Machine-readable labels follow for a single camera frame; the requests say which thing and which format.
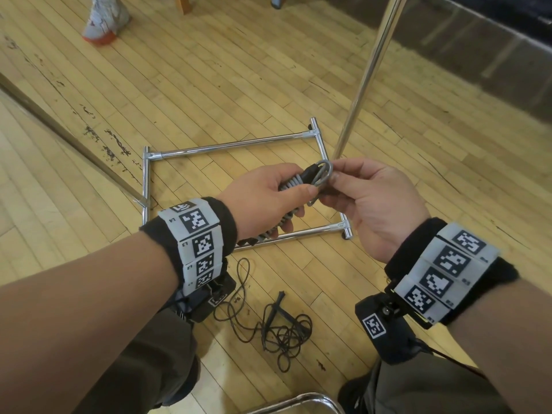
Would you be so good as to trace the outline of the person's left hand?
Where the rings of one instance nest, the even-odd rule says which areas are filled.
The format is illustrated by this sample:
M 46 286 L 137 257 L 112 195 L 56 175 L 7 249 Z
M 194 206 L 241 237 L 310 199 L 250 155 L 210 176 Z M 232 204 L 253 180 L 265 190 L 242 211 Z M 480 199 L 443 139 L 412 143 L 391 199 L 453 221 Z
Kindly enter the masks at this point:
M 304 206 L 281 208 L 276 200 L 280 184 L 300 170 L 294 163 L 260 166 L 239 176 L 217 195 L 233 217 L 238 242 L 275 228 L 289 211 L 298 209 L 298 215 L 304 215 Z

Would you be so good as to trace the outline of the person's right hand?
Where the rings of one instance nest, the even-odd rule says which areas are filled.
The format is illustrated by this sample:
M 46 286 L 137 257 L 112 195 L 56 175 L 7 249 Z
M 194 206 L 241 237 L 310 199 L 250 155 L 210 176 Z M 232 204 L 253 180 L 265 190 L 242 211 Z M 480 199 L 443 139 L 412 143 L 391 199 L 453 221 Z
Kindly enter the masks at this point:
M 371 213 L 344 215 L 366 253 L 378 262 L 388 263 L 407 237 L 430 219 L 423 198 L 408 176 L 396 167 L 369 158 L 341 158 L 333 164 L 328 182 L 372 182 Z

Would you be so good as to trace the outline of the person's left forearm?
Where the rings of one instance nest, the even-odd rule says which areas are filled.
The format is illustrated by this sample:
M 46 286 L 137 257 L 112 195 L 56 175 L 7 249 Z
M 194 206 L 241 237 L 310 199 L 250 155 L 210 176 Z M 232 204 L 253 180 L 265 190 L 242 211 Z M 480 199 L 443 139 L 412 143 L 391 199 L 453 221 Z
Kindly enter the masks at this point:
M 71 414 L 178 285 L 138 232 L 0 286 L 0 414 Z

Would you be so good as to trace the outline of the person's right forearm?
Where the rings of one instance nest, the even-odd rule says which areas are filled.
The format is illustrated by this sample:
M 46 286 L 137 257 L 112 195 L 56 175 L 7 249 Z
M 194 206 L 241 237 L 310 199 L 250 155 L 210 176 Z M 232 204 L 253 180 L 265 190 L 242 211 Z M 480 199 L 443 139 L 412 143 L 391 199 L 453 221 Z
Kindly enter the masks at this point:
M 485 293 L 449 324 L 516 414 L 552 414 L 552 296 L 526 279 Z

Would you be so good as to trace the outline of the left marker wristband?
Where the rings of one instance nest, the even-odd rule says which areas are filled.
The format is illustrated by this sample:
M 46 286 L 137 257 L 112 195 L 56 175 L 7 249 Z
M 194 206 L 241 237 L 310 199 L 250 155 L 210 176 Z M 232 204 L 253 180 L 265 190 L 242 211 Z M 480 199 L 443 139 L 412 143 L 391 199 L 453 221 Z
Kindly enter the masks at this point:
M 168 255 L 184 298 L 227 273 L 227 257 L 237 243 L 236 222 L 229 208 L 214 197 L 162 210 L 140 231 Z

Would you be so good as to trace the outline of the marker wristband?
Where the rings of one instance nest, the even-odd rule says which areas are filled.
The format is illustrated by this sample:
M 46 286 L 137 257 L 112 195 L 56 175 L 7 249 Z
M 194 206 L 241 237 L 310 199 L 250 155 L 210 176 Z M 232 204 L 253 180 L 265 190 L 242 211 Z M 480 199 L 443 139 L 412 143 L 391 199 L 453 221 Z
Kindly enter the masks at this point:
M 184 298 L 227 273 L 227 257 L 237 243 L 236 222 L 229 208 L 214 197 L 162 210 L 140 231 L 168 255 Z
M 484 294 L 520 278 L 498 248 L 437 217 L 404 240 L 385 273 L 385 291 L 424 329 L 451 324 Z

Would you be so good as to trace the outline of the chrome upright pole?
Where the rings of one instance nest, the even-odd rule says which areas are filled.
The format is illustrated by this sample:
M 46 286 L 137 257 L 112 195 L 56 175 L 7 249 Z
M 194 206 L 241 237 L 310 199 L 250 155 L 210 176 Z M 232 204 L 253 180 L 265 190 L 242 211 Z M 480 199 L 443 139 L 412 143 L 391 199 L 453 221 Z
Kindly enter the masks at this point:
M 369 59 L 367 61 L 367 65 L 365 67 L 356 96 L 349 108 L 349 112 L 335 146 L 332 159 L 339 159 L 343 155 L 344 149 L 348 144 L 355 123 L 362 110 L 366 94 L 375 80 L 376 73 L 379 70 L 383 56 L 390 41 L 392 40 L 397 23 L 403 13 L 404 6 L 407 1 L 408 0 L 389 0 L 386 6 L 369 55 Z

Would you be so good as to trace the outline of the right marker wristband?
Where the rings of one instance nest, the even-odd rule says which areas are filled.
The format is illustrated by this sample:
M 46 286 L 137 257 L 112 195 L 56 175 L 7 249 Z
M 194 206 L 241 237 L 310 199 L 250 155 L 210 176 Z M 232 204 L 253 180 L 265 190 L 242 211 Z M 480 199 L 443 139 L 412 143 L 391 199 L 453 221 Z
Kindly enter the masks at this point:
M 498 248 L 437 217 L 404 240 L 385 273 L 385 291 L 424 329 L 451 324 L 484 294 L 520 278 Z

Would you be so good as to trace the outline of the chrome curved tube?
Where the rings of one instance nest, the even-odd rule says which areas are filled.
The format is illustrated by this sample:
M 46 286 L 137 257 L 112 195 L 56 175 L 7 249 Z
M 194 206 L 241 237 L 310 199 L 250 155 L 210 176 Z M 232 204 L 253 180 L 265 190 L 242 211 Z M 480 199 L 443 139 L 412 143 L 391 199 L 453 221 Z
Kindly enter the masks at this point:
M 265 405 L 251 411 L 241 412 L 240 414 L 280 414 L 283 411 L 308 403 L 322 404 L 327 407 L 332 414 L 346 414 L 338 402 L 320 392 L 306 392 L 304 394 L 299 394 L 292 398 Z

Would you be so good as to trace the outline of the person's olive trousers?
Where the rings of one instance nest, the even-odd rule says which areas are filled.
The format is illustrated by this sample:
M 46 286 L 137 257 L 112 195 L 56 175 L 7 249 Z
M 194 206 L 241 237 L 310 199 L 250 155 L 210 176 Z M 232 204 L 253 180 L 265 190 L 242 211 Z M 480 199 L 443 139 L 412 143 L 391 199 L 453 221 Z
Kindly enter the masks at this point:
M 156 314 L 72 414 L 148 414 L 183 400 L 199 377 L 192 328 L 170 309 Z M 487 379 L 430 352 L 397 365 L 377 359 L 337 401 L 346 414 L 514 414 Z

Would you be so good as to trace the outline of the dark slanted metal rod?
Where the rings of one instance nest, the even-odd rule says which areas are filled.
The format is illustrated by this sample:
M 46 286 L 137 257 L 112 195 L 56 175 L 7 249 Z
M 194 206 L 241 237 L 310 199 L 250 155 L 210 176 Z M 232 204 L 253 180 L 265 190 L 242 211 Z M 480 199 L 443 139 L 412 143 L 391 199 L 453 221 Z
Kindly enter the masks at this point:
M 80 155 L 91 167 L 110 180 L 119 190 L 133 198 L 142 208 L 149 207 L 149 201 L 121 176 L 116 174 L 104 161 L 98 158 L 83 143 L 73 136 L 68 130 L 52 118 L 33 99 L 26 95 L 20 88 L 13 84 L 2 72 L 0 72 L 0 92 L 10 98 L 24 113 L 34 119 L 38 124 L 46 128 L 54 138 L 61 141 L 66 147 Z

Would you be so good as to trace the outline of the chrome rack base frame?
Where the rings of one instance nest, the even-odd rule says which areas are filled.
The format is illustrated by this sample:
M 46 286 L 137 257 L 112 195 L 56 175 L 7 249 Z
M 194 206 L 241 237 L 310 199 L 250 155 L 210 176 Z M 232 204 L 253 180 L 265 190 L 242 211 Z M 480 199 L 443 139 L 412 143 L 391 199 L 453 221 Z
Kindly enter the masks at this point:
M 321 159 L 328 160 L 327 149 L 321 134 L 321 130 L 317 123 L 316 118 L 310 118 L 310 124 L 307 131 L 290 133 L 286 135 L 278 135 L 260 139 L 249 139 L 243 141 L 236 141 L 230 143 L 223 143 L 218 145 L 208 145 L 200 146 L 193 148 L 178 149 L 174 151 L 166 152 L 152 152 L 149 146 L 143 148 L 142 153 L 142 195 L 143 199 L 139 200 L 139 204 L 142 206 L 142 224 L 148 222 L 150 217 L 150 211 L 152 210 L 151 205 L 151 194 L 150 194 L 150 183 L 151 183 L 151 163 L 158 160 L 166 160 L 172 158 L 180 157 L 191 157 L 198 154 L 207 154 L 211 152 L 226 151 L 233 148 L 246 148 L 250 146 L 257 145 L 269 145 L 279 141 L 292 141 L 292 140 L 306 140 L 306 139 L 315 139 L 319 152 L 321 154 Z M 342 213 L 340 213 L 340 222 L 330 223 L 324 226 L 303 229 L 300 231 L 295 231 L 292 233 L 284 233 L 278 236 L 275 239 L 265 239 L 256 243 L 253 247 L 260 247 L 263 245 L 269 245 L 273 243 L 279 243 L 289 240 L 299 240 L 305 237 L 323 235 L 327 233 L 337 232 L 343 239 L 350 240 L 353 238 L 352 228 L 349 222 L 349 219 Z

